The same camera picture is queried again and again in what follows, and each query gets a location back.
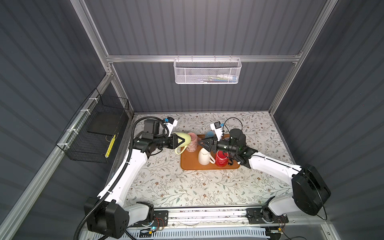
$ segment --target robotic arm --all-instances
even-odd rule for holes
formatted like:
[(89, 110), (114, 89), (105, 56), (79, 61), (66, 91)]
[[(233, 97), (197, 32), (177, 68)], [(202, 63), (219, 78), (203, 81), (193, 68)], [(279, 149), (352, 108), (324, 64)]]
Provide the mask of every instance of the robotic arm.
[[(159, 134), (161, 123), (163, 129), (167, 129), (166, 134), (164, 130), (163, 134)], [(133, 180), (152, 152), (163, 148), (175, 149), (185, 141), (185, 139), (169, 131), (168, 127), (173, 129), (176, 124), (177, 121), (173, 118), (167, 118), (164, 121), (161, 121), (161, 119), (147, 119), (144, 122), (144, 130), (136, 138), (133, 139), (132, 133), (130, 150), (125, 154), (124, 161), (118, 171), (98, 194), (98, 198), (89, 198), (84, 205), (86, 217), (84, 217), (83, 221), (87, 222), (89, 231), (120, 238), (128, 226), (139, 221), (153, 221), (154, 207), (151, 203), (137, 202), (137, 204), (125, 210), (122, 206)], [(280, 197), (271, 197), (263, 205), (260, 215), (265, 222), (273, 222), (284, 213), (299, 210), (309, 215), (316, 215), (319, 212), (324, 202), (330, 197), (331, 192), (315, 167), (287, 164), (248, 147), (245, 134), (240, 129), (232, 129), (229, 140), (224, 140), (221, 138), (222, 127), (220, 122), (211, 124), (211, 128), (216, 132), (217, 137), (202, 139), (199, 145), (209, 152), (227, 152), (229, 158), (237, 161), (240, 165), (266, 172), (293, 188), (293, 193)]]

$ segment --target yellow mug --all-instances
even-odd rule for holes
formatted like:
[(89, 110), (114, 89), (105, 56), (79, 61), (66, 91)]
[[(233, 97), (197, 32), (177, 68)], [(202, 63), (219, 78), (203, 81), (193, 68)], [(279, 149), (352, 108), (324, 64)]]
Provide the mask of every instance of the yellow mug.
[(184, 150), (187, 148), (188, 144), (190, 144), (190, 142), (191, 142), (191, 136), (190, 136), (189, 134), (187, 134), (187, 133), (183, 133), (183, 132), (173, 132), (173, 133), (175, 133), (175, 134), (177, 134), (179, 137), (185, 139), (185, 142), (182, 143), (182, 144), (179, 146), (180, 148), (181, 148), (181, 147), (184, 147), (183, 150), (181, 150), (181, 152), (177, 152), (177, 149), (178, 149), (179, 147), (175, 148), (175, 153), (176, 153), (177, 155), (180, 155), (180, 154), (182, 154), (182, 153), (184, 152)]

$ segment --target wire basket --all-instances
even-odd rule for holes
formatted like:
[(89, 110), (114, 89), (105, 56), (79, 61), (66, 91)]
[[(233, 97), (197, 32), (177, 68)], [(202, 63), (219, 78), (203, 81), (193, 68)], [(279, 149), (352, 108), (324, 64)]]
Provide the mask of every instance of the wire basket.
[[(65, 142), (57, 142), (56, 145), (65, 152), (71, 160), (107, 163), (114, 142), (123, 134), (122, 125), (128, 120), (128, 99), (108, 95), (98, 95), (87, 109), (82, 109), (83, 115), (78, 123), (71, 129), (63, 131), (59, 139), (66, 131), (70, 131)], [(102, 120), (105, 116), (112, 116), (114, 123), (109, 126), (114, 128), (112, 134), (96, 133), (91, 128), (94, 121)]]
[(240, 76), (239, 58), (229, 61), (180, 61), (175, 58), (177, 84), (236, 84)]

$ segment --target white mesh basket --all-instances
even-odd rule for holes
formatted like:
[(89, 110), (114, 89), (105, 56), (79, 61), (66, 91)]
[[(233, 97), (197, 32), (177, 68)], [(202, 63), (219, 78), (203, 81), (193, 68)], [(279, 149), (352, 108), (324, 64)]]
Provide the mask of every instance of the white mesh basket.
[(185, 61), (175, 58), (175, 82), (177, 84), (236, 84), (238, 83), (241, 61)]

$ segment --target yellow mug handle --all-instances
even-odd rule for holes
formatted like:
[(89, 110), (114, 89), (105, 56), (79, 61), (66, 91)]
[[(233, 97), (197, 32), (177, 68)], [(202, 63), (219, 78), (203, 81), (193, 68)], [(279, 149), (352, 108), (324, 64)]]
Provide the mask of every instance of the yellow mug handle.
[(187, 148), (187, 146), (184, 146), (183, 150), (181, 150), (181, 152), (178, 153), (177, 150), (178, 150), (179, 148), (177, 147), (177, 148), (175, 148), (175, 153), (176, 153), (177, 155), (180, 155), (180, 154), (183, 153), (183, 151), (184, 151), (186, 148)]

